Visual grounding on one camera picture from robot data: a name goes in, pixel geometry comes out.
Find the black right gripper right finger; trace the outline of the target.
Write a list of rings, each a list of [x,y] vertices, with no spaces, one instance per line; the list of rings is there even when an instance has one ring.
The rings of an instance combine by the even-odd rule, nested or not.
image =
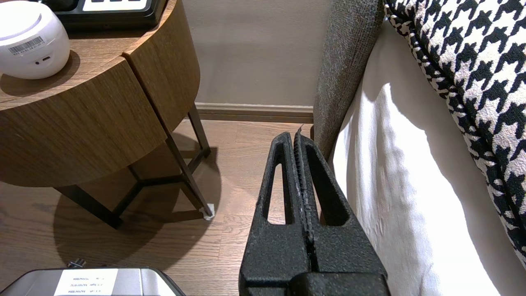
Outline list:
[[[309,270],[296,296],[388,296],[387,272],[313,140],[297,131],[295,167]]]

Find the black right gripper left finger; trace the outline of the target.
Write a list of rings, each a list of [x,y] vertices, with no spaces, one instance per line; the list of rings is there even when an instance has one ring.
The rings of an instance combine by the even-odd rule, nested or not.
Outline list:
[[[268,221],[275,168],[281,165],[284,224]],[[300,210],[299,180],[291,135],[276,136],[270,146],[261,189],[239,269],[241,296],[287,296],[289,282],[309,271]]]

